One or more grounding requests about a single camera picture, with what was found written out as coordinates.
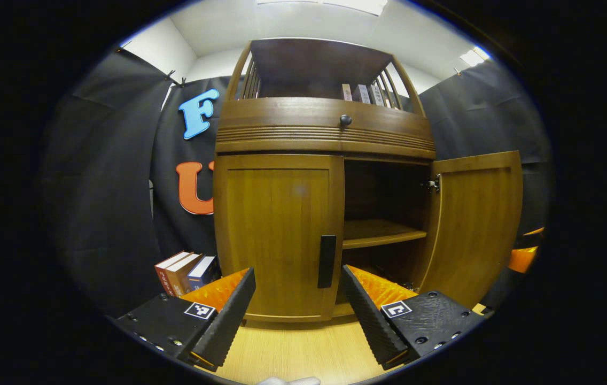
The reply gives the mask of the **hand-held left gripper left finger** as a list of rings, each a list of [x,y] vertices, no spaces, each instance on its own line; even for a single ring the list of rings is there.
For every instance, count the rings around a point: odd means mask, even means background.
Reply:
[[[255,292],[254,268],[181,297],[160,294],[114,324],[167,358],[216,371],[223,366]]]

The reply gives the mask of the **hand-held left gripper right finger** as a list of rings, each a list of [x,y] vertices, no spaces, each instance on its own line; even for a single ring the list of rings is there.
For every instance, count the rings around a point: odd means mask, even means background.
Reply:
[[[342,267],[342,288],[384,369],[432,355],[487,319],[440,291],[418,294],[351,265]]]

